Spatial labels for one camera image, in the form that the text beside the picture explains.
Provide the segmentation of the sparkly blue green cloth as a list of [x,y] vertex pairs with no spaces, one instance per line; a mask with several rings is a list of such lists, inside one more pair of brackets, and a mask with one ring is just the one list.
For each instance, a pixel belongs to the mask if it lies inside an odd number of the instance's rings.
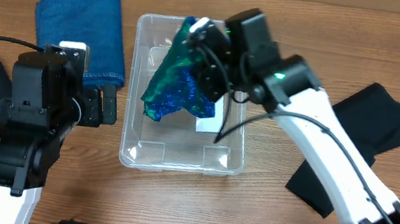
[[164,116],[184,109],[195,117],[215,116],[215,104],[197,86],[192,70],[203,60],[199,50],[187,43],[190,28],[197,22],[187,17],[173,38],[161,65],[155,71],[141,99],[144,115],[159,122]]

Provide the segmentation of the black garment long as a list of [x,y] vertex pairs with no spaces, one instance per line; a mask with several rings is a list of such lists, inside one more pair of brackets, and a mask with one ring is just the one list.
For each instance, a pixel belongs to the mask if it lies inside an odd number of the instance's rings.
[[322,218],[333,212],[333,206],[323,185],[307,161],[303,161],[287,182],[286,189],[313,208]]

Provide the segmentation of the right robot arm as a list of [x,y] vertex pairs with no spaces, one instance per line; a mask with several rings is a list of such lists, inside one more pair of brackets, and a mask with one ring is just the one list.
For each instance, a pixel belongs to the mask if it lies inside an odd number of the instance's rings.
[[239,90],[261,105],[305,156],[340,224],[400,224],[400,199],[347,136],[308,63],[281,56],[265,14],[249,9],[225,26],[200,18],[186,39],[195,55],[193,76],[207,99]]

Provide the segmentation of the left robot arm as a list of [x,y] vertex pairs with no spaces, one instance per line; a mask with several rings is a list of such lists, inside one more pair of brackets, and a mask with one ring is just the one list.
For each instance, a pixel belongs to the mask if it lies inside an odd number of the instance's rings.
[[89,46],[65,41],[15,62],[11,96],[0,101],[0,224],[29,224],[75,126],[116,122],[115,87],[83,85],[89,61]]

